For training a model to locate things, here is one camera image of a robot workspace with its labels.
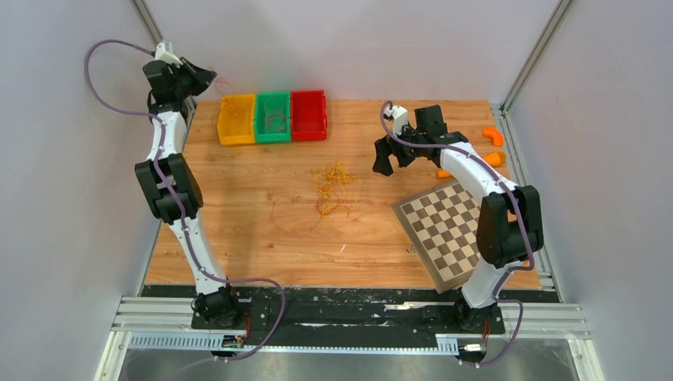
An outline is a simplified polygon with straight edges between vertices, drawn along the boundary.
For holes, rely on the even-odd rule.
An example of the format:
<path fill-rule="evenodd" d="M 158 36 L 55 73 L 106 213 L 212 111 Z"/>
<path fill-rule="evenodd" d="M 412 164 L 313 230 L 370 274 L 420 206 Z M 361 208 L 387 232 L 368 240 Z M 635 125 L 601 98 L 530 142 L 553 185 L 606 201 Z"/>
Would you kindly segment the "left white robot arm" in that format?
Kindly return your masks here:
<path fill-rule="evenodd" d="M 243 308 L 215 260 L 202 220 L 202 192 L 183 155 L 186 100 L 204 92 L 216 74 L 182 57 L 155 59 L 143 73 L 151 87 L 148 116 L 154 134 L 147 159 L 134 168 L 137 181 L 153 216 L 169 227 L 185 253 L 194 276 L 195 317 L 232 329 L 241 323 Z"/>

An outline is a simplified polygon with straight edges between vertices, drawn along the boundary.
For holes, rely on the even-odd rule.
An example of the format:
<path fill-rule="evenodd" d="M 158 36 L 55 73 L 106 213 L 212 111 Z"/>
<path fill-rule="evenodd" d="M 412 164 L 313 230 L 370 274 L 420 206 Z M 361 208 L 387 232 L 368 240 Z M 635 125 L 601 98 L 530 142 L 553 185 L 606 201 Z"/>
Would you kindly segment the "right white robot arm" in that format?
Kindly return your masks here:
<path fill-rule="evenodd" d="M 477 329 L 484 309 L 498 302 L 500 290 L 515 271 L 532 271 L 534 253 L 544 245 L 540 194 L 534 186 L 519 186 L 497 172 L 460 132 L 451 132 L 438 105 L 407 109 L 385 101 L 379 117 L 386 134 L 375 142 L 372 170 L 390 176 L 394 156 L 399 167 L 426 158 L 454 176 L 478 203 L 476 246 L 481 256 L 463 285 L 465 302 L 453 310 L 463 331 Z"/>

